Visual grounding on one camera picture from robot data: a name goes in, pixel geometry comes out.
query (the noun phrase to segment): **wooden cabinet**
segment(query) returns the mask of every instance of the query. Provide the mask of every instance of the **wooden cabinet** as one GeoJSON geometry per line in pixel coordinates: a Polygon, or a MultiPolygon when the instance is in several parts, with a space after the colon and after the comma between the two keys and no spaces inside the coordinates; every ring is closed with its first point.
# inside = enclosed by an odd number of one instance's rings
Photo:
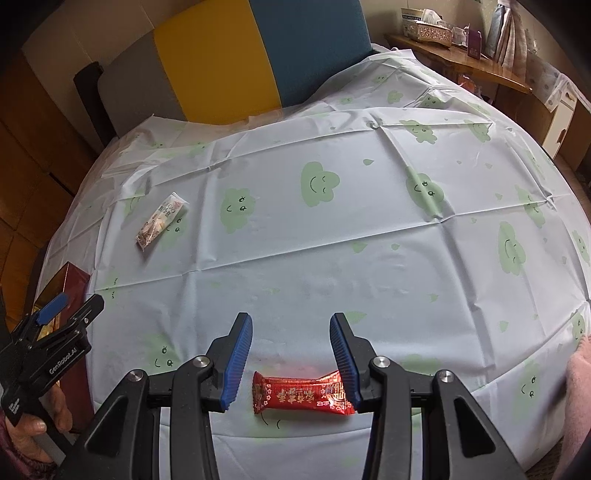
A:
{"type": "Polygon", "coordinates": [[[563,144],[569,143],[572,137],[569,134],[571,120],[575,110],[580,109],[576,97],[568,90],[562,94],[559,105],[550,112],[535,96],[503,86],[497,91],[495,106],[522,126],[551,158],[556,156],[563,144]]]}
{"type": "Polygon", "coordinates": [[[581,103],[577,102],[569,130],[564,136],[560,151],[558,152],[573,171],[579,169],[579,165],[591,145],[591,113],[581,103]]]}
{"type": "Polygon", "coordinates": [[[94,159],[17,55],[0,76],[0,285],[10,327],[22,317],[39,249],[65,218],[94,159]]]}

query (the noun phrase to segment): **yellow cushion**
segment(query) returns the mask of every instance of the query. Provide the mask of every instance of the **yellow cushion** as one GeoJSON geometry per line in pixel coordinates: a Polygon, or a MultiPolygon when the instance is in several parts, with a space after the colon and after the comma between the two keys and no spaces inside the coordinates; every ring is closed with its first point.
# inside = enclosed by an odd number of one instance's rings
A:
{"type": "Polygon", "coordinates": [[[224,125],[281,107],[248,0],[206,0],[157,27],[154,41],[187,120],[224,125]]]}

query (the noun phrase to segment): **hand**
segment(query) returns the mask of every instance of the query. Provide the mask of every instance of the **hand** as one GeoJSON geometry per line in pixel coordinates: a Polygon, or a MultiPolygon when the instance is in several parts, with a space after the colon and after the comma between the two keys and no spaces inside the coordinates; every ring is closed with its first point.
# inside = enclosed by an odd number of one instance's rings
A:
{"type": "MultiPolygon", "coordinates": [[[[72,414],[66,405],[66,396],[57,385],[49,391],[49,402],[57,430],[61,433],[69,432],[72,429],[72,414]]],[[[42,419],[25,413],[16,427],[6,419],[6,428],[15,448],[25,457],[38,462],[52,463],[49,455],[33,440],[33,437],[47,430],[42,419]]]]}

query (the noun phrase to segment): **floor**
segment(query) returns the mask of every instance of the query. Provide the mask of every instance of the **floor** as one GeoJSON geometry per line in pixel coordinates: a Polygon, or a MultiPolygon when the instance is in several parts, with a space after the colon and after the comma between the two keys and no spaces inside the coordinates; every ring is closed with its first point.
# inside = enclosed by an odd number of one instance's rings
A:
{"type": "Polygon", "coordinates": [[[574,172],[571,170],[570,166],[560,155],[556,155],[554,164],[569,184],[570,188],[579,200],[581,207],[583,207],[583,210],[587,215],[587,219],[589,222],[591,222],[591,200],[589,200],[589,197],[585,193],[583,185],[581,185],[581,183],[577,180],[577,177],[574,175],[574,172]]]}

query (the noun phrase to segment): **white snack wrapper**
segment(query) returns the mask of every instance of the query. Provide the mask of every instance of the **white snack wrapper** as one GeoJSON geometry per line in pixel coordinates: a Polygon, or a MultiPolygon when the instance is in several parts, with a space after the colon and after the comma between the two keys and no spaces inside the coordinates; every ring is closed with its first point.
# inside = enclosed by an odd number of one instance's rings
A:
{"type": "Polygon", "coordinates": [[[135,237],[142,250],[145,250],[172,223],[184,205],[188,205],[188,203],[174,192],[160,204],[158,210],[154,212],[135,237]]]}

